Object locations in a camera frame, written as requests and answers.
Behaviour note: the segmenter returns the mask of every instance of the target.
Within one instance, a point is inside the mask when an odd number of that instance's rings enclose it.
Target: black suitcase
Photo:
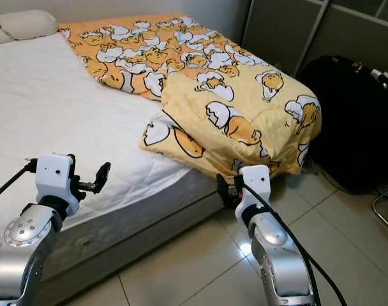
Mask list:
[[[309,154],[345,189],[388,181],[388,79],[344,57],[323,56],[297,77],[318,97],[322,131]]]

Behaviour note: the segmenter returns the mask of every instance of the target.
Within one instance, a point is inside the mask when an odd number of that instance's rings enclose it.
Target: chair leg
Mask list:
[[[381,219],[381,221],[383,221],[384,224],[387,225],[387,227],[388,227],[388,221],[377,210],[377,202],[379,201],[379,199],[383,198],[386,194],[388,194],[388,190],[385,193],[383,193],[380,196],[378,196],[377,198],[375,198],[375,200],[373,201],[373,211]]]

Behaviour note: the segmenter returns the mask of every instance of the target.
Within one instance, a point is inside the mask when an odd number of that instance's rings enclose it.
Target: yellow comforter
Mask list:
[[[299,173],[320,131],[303,84],[187,16],[60,24],[98,81],[161,100],[141,147],[226,178],[247,164]]]

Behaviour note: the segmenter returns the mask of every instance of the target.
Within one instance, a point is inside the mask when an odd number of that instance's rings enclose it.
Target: black cable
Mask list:
[[[311,277],[311,280],[312,280],[312,290],[313,290],[313,295],[315,296],[315,298],[317,298],[317,300],[316,300],[317,306],[320,306],[320,298],[319,298],[319,295],[318,295],[318,289],[317,289],[317,284],[316,284],[316,281],[315,281],[315,276],[313,274],[313,270],[311,269],[309,261],[313,263],[313,265],[316,267],[316,269],[323,275],[325,280],[330,284],[330,286],[332,287],[332,289],[336,293],[336,295],[337,295],[337,297],[338,297],[338,299],[340,301],[340,304],[342,304],[342,306],[347,306],[347,303],[346,303],[345,299],[343,298],[343,295],[341,294],[341,292],[340,292],[339,288],[337,287],[337,285],[328,276],[328,274],[323,270],[323,268],[311,257],[311,255],[307,252],[307,250],[301,245],[301,243],[298,241],[298,239],[292,233],[292,231],[289,229],[289,227],[282,221],[281,217],[250,186],[246,185],[244,182],[242,183],[242,186],[245,189],[247,189],[254,197],[256,197],[256,199],[259,202],[261,202],[261,204],[263,204],[263,206],[274,216],[274,218],[285,229],[285,231],[288,233],[290,238],[292,238],[292,240],[294,241],[294,243],[297,246],[297,248],[300,250],[302,257],[303,257],[303,259],[306,262],[306,268],[308,269],[308,273],[309,273],[309,275]]]
[[[4,185],[2,185],[0,187],[0,194],[3,193],[5,191],[5,189],[7,189],[12,183],[14,183],[16,180],[18,180],[18,178],[23,175],[26,171],[30,171],[30,172],[35,172],[35,169],[36,169],[36,159],[33,158],[29,163],[27,163],[23,169],[21,169],[20,171],[18,171],[12,178],[10,178],[7,183],[5,183]]]

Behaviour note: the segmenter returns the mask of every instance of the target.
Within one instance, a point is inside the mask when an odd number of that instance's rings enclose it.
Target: tiled floor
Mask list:
[[[388,230],[373,198],[337,191],[321,175],[272,182],[272,206],[350,306],[388,306]],[[266,305],[258,274],[246,228],[222,210],[67,305]],[[338,305],[317,282],[322,305]]]

